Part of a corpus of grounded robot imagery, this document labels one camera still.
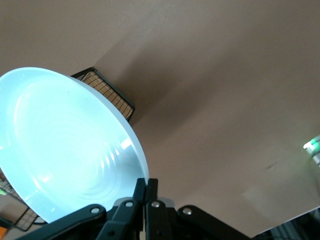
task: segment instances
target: beige surface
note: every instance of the beige surface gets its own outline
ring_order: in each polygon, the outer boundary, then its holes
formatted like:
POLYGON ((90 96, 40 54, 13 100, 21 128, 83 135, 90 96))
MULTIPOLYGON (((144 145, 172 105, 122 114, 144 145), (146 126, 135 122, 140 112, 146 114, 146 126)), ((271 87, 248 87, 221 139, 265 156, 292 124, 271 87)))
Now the beige surface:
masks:
POLYGON ((159 194, 254 236, 320 205, 320 1, 0 2, 0 74, 95 66, 159 194))

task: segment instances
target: wire basket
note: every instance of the wire basket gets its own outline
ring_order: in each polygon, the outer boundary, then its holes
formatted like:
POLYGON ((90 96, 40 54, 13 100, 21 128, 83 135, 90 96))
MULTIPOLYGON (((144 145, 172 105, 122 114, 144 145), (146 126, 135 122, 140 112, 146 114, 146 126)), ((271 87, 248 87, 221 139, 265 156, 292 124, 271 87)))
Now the wire basket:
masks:
POLYGON ((5 219, 4 217, 0 217, 0 221, 4 222, 8 226, 17 228, 23 232, 28 231, 32 224, 35 222, 35 220, 38 218, 38 215, 30 207, 28 207, 26 203, 21 199, 21 197, 16 193, 16 191, 12 188, 1 169, 0 190, 6 192, 8 195, 10 195, 15 200, 19 201, 25 206, 24 212, 15 222, 11 222, 5 219))
POLYGON ((128 101, 107 79, 94 67, 87 68, 71 77, 78 79, 105 96, 125 117, 130 120, 135 111, 135 106, 128 101))

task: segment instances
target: plate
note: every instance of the plate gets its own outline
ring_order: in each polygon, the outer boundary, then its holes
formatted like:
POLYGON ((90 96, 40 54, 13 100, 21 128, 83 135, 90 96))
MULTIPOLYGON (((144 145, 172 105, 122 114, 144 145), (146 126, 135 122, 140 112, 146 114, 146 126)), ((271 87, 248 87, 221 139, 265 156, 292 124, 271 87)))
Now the plate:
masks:
POLYGON ((48 223, 89 204, 110 210, 149 178, 133 129, 110 101, 36 67, 0 77, 0 168, 48 223))

